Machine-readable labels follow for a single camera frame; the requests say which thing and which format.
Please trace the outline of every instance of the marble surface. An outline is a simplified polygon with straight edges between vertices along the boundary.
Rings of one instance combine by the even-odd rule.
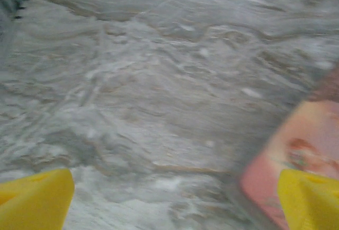
[[[255,229],[225,194],[339,54],[338,0],[29,0],[0,181],[72,170],[65,229]]]

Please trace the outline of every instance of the yellow plastic object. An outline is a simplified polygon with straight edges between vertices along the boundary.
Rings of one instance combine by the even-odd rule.
[[[338,180],[286,169],[278,195],[290,230],[339,229]]]
[[[0,184],[1,230],[61,230],[74,193],[68,169]]]

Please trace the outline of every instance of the pink object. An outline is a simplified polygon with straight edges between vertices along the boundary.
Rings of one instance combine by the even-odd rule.
[[[270,229],[289,229],[276,193],[286,168],[339,179],[339,67],[297,107],[236,184],[236,202],[257,223],[266,216]]]

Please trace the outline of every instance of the blurry background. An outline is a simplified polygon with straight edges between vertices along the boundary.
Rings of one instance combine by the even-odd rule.
[[[338,0],[3,3],[0,181],[70,168],[65,229],[255,229],[225,184],[339,53]]]

